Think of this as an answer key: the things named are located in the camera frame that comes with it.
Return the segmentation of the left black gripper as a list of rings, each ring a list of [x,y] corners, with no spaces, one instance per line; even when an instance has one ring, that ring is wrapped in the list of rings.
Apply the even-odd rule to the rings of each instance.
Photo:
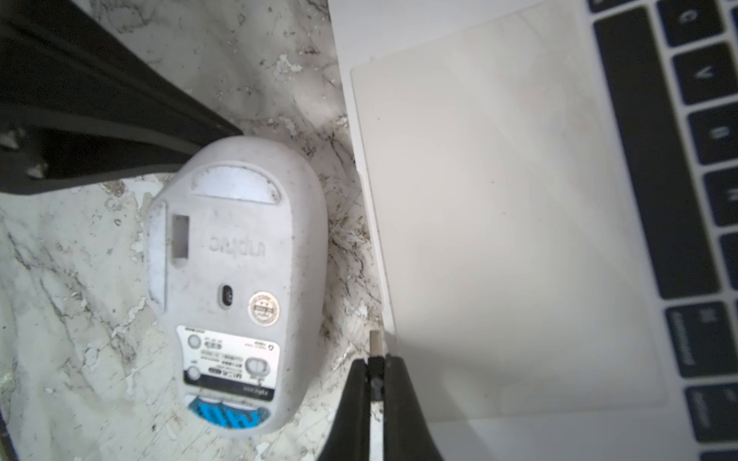
[[[3,192],[174,172],[237,135],[74,3],[2,3]]]

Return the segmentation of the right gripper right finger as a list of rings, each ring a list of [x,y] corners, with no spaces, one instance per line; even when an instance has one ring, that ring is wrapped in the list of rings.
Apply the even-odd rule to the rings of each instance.
[[[384,359],[384,460],[442,460],[401,357]]]

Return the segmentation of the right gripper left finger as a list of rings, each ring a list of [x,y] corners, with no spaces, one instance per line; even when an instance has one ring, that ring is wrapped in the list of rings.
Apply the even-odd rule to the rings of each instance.
[[[367,461],[370,457],[371,391],[363,359],[352,362],[319,461]]]

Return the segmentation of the silver laptop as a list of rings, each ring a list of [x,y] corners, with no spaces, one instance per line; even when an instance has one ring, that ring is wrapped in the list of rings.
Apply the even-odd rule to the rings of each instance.
[[[330,10],[386,341],[441,455],[736,459],[736,3]]]

